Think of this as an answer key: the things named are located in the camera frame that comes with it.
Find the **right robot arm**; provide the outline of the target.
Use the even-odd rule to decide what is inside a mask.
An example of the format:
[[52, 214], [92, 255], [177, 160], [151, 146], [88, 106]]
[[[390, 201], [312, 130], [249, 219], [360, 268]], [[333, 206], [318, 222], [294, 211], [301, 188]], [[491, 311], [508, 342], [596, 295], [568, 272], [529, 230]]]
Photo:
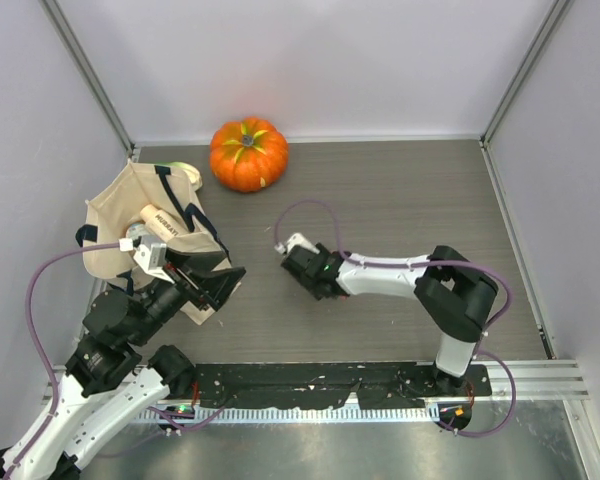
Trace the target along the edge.
[[372, 294], [419, 302], [441, 331], [432, 387], [445, 395], [465, 388], [498, 286], [456, 250], [438, 246], [429, 256], [365, 257], [304, 238], [278, 243], [275, 250], [282, 255], [282, 268], [318, 300]]

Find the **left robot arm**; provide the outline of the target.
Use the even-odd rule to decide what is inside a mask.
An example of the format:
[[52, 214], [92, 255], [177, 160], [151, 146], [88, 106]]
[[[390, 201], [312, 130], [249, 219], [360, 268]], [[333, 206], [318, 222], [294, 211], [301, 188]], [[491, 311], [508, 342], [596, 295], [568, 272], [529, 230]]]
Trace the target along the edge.
[[150, 283], [140, 294], [127, 287], [95, 298], [64, 373], [50, 376], [49, 406], [20, 440], [0, 450], [0, 479], [76, 479], [137, 413], [193, 389], [195, 367], [177, 347], [160, 347], [144, 368], [135, 349], [186, 304], [218, 310], [246, 270], [230, 266], [221, 251], [178, 254], [158, 244], [130, 256]]

